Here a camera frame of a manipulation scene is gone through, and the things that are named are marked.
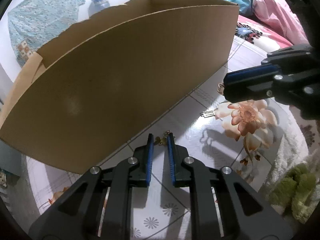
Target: cardboard box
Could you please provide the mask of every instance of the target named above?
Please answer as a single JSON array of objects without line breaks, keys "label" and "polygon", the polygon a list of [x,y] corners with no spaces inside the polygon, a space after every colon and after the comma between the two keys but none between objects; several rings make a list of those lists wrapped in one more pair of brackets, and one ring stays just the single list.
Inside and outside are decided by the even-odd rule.
[{"label": "cardboard box", "polygon": [[0,138],[85,172],[227,62],[238,12],[224,0],[131,0],[72,25],[22,68]]}]

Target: gray floor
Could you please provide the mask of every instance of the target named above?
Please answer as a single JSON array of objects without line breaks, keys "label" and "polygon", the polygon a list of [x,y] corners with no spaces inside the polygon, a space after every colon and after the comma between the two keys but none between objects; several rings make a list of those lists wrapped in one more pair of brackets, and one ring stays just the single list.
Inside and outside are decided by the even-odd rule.
[{"label": "gray floor", "polygon": [[7,191],[13,217],[21,228],[28,232],[31,224],[40,216],[40,213],[31,191],[27,161],[24,155],[21,166],[21,177],[7,176]]}]

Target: silver screw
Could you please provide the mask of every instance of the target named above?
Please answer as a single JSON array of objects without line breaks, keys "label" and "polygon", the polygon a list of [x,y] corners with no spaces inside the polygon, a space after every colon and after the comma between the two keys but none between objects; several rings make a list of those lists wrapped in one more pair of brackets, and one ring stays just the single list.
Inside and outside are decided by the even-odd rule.
[{"label": "silver screw", "polygon": [[98,166],[93,166],[90,169],[91,174],[97,174],[97,173],[99,173],[99,171],[100,171],[100,168]]},{"label": "silver screw", "polygon": [[222,172],[223,172],[224,174],[230,174],[231,171],[232,171],[232,170],[231,170],[230,167],[225,166],[225,167],[222,168]]},{"label": "silver screw", "polygon": [[136,164],[137,162],[138,162],[138,159],[136,157],[128,158],[128,163],[130,164]]},{"label": "silver screw", "polygon": [[273,78],[276,80],[281,80],[281,79],[283,79],[283,76],[282,75],[275,75]]},{"label": "silver screw", "polygon": [[313,94],[313,88],[311,87],[304,87],[303,91],[308,95]]},{"label": "silver screw", "polygon": [[184,161],[185,161],[186,163],[188,163],[188,164],[191,164],[191,163],[193,163],[193,162],[195,161],[195,159],[192,158],[192,157],[185,157],[185,158],[184,158]]},{"label": "silver screw", "polygon": [[268,90],[268,91],[267,91],[267,96],[268,96],[268,97],[272,97],[272,91],[271,91],[271,90]]}]

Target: green plush toy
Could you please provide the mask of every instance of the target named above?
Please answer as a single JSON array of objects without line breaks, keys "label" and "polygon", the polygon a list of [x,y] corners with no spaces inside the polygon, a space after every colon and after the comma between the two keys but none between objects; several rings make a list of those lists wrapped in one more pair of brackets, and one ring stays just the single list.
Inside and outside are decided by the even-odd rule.
[{"label": "green plush toy", "polygon": [[290,206],[293,217],[305,223],[319,202],[320,185],[316,185],[316,180],[316,175],[301,163],[279,182],[269,195],[269,202],[279,214]]}]

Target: gray flower pattern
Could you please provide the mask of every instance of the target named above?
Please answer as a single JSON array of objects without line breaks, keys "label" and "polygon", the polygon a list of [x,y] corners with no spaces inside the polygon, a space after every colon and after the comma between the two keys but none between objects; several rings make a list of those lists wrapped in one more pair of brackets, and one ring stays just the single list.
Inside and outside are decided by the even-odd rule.
[{"label": "gray flower pattern", "polygon": [[141,232],[137,228],[131,228],[131,237],[132,238],[138,238],[141,236]]},{"label": "gray flower pattern", "polygon": [[157,219],[155,219],[155,218],[151,218],[151,217],[149,217],[149,218],[146,218],[146,220],[144,220],[144,223],[143,224],[145,224],[145,227],[147,227],[147,228],[151,228],[151,229],[153,229],[153,228],[157,228],[157,226],[159,226],[159,222],[158,222],[158,220]]},{"label": "gray flower pattern", "polygon": [[164,215],[167,215],[170,217],[171,215],[175,215],[178,212],[179,208],[176,204],[169,203],[167,205],[164,205],[163,213]]}]

